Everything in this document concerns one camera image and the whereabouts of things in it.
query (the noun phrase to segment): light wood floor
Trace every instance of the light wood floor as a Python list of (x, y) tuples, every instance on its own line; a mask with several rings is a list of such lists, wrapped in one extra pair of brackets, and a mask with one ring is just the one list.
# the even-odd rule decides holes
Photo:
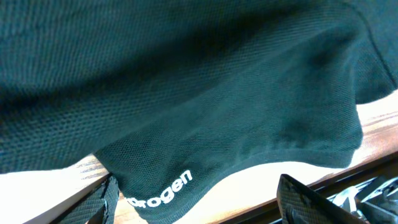
[[(364, 141), (356, 151), (351, 166), (398, 151), (398, 91), (379, 101), (359, 105), (358, 113)], [(279, 176), (283, 173), (310, 184), (339, 171), (341, 169), (327, 169), (299, 162), (264, 164), (242, 170), (216, 184), (177, 223), (214, 223), (264, 203), (275, 197)], [(63, 170), (0, 175), (0, 198), (3, 201), (0, 203), (0, 211), (4, 212), (0, 215), (0, 223), (23, 223), (107, 173), (95, 157), (88, 156)], [(121, 195), (114, 223), (146, 222)]]

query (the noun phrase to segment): letter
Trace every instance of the letter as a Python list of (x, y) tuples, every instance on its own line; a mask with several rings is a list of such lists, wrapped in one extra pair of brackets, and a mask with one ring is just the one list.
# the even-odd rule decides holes
[(160, 195), (160, 199), (162, 199), (163, 203), (169, 203), (174, 198), (174, 192), (171, 187), (167, 187), (166, 190), (162, 192)]
[(179, 192), (184, 184), (181, 179), (177, 179), (172, 184), (172, 189), (174, 192)]
[(129, 202), (129, 204), (134, 207), (146, 208), (146, 206), (145, 206), (146, 201), (144, 201), (144, 200), (138, 201), (135, 198), (127, 198), (127, 202)]
[(156, 198), (151, 198), (147, 201), (147, 205), (150, 207), (158, 207), (160, 205), (160, 203), (162, 203), (161, 199), (156, 197)]
[(191, 176), (191, 172), (189, 170), (183, 172), (180, 176), (180, 178), (182, 179), (182, 182), (184, 182), (184, 184), (187, 184), (188, 181), (186, 180), (186, 178), (184, 177), (184, 175), (187, 175), (188, 180), (192, 180), (192, 176)]

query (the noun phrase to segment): wooden table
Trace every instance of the wooden table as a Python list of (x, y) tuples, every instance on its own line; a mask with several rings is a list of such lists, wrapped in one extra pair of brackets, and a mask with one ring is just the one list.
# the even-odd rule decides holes
[[(350, 167), (385, 156), (398, 149), (398, 91), (379, 101), (359, 105), (358, 113), (363, 126), (364, 140), (362, 146), (355, 152)], [(279, 176), (283, 173), (304, 184), (310, 184), (339, 171), (342, 169), (315, 167), (299, 162), (264, 164), (242, 170), (217, 183), (177, 223), (216, 223), (258, 206), (275, 197)], [(0, 175), (3, 188), (0, 191), (0, 198), (3, 199), (0, 211), (4, 212), (4, 215), (0, 216), (0, 223), (26, 222), (107, 173), (108, 171), (94, 156), (88, 156), (67, 169)], [(264, 178), (252, 179), (253, 176), (264, 176)], [(239, 194), (230, 198), (232, 192)], [(121, 195), (114, 223), (146, 223), (146, 221), (138, 216)]]

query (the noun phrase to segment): logo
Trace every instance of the logo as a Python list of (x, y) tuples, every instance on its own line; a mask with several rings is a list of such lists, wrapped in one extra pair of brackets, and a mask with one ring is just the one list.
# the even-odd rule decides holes
[(149, 207), (158, 207), (162, 202), (167, 204), (171, 202), (174, 198), (174, 193), (179, 192), (182, 187), (188, 183), (188, 181), (192, 180), (191, 172), (186, 170), (180, 175), (180, 178), (173, 181), (170, 187), (167, 187), (160, 195), (160, 197), (154, 197), (148, 200), (137, 200), (136, 198), (127, 198), (127, 201), (130, 205), (134, 207), (146, 208)]

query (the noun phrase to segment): clothing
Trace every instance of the clothing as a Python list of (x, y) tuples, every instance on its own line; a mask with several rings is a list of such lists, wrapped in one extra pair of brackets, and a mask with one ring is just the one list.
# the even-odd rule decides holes
[(356, 104), (397, 89), (396, 15), (396, 0), (3, 1), (0, 173), (94, 153), (142, 218), (170, 223), (248, 167), (346, 167)]

